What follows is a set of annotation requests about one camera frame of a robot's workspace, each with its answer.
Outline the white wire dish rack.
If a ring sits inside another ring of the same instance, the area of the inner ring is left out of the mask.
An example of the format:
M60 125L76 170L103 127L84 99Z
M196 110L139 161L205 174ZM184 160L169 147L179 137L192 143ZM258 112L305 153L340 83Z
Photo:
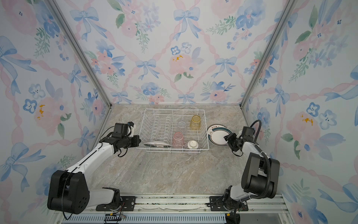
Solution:
M201 127L199 131L190 129L190 121L194 115L198 115L201 118ZM179 121L186 122L187 131L184 133L185 143L183 148L174 148L172 146L172 140L173 135L177 132ZM194 155L209 150L206 113L204 110L145 109L139 135L141 138L139 149L146 150L147 152L188 153ZM198 142L199 148L197 150L190 150L187 148L187 143L190 140ZM172 147L155 148L144 146L144 143L151 141L163 141L170 144Z

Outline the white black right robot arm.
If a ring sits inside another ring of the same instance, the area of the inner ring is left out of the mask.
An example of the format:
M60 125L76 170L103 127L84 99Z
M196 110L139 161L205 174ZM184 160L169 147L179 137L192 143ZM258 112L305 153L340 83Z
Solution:
M255 129L244 127L240 136L231 133L224 137L232 152L248 157L241 184L230 186L223 195L226 210L238 209L250 199L274 198L277 194L280 163L270 158L256 143Z

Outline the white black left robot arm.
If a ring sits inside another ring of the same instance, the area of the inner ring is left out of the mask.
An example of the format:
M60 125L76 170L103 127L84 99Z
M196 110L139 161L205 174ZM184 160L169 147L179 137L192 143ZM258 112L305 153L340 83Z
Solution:
M50 179L47 208L76 215L92 206L111 211L121 209L124 203L119 189L90 190L88 179L114 154L123 157L129 148L139 146L141 140L139 135L134 134L135 127L133 122L116 123L114 130L104 136L83 159L66 170L54 172Z

